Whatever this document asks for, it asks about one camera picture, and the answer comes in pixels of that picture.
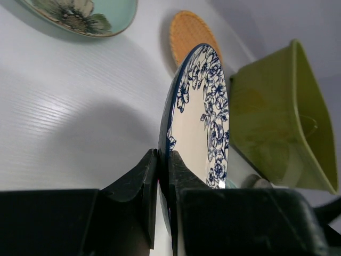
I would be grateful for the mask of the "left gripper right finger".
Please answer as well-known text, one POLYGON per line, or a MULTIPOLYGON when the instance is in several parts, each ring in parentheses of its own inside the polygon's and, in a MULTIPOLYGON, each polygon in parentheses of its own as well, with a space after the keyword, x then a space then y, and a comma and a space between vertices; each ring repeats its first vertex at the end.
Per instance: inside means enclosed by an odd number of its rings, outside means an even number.
POLYGON ((177 202, 180 200, 180 192, 184 189, 210 189, 210 187, 187 168, 178 151, 172 151, 168 158, 168 218, 173 255, 178 255, 177 202))

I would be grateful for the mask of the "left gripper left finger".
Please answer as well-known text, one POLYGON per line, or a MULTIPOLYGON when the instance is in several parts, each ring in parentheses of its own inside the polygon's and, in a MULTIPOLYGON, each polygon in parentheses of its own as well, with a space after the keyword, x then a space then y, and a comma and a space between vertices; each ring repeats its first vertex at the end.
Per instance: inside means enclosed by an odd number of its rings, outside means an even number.
POLYGON ((149 149, 135 167, 101 190, 105 250, 154 248, 157 164, 157 150, 149 149))

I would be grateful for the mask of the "blue floral rim plate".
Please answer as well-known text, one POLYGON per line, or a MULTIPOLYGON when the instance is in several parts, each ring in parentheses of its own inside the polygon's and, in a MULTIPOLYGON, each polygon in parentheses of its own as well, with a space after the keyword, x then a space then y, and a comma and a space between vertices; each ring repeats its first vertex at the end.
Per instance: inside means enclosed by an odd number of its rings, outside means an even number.
POLYGON ((192 172, 192 184, 204 188, 229 186, 229 100, 221 61, 214 48, 195 46, 178 67, 161 119, 158 154, 162 209, 177 255, 176 192, 169 169, 172 152, 192 172))

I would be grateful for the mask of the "red and teal plate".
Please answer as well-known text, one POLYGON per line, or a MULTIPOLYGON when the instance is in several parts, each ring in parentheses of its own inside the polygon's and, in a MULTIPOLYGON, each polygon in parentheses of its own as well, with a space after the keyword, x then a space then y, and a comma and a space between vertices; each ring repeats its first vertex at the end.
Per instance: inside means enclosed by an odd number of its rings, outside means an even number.
POLYGON ((225 188, 226 189, 235 189, 237 186, 229 179, 226 180, 225 182, 225 188))

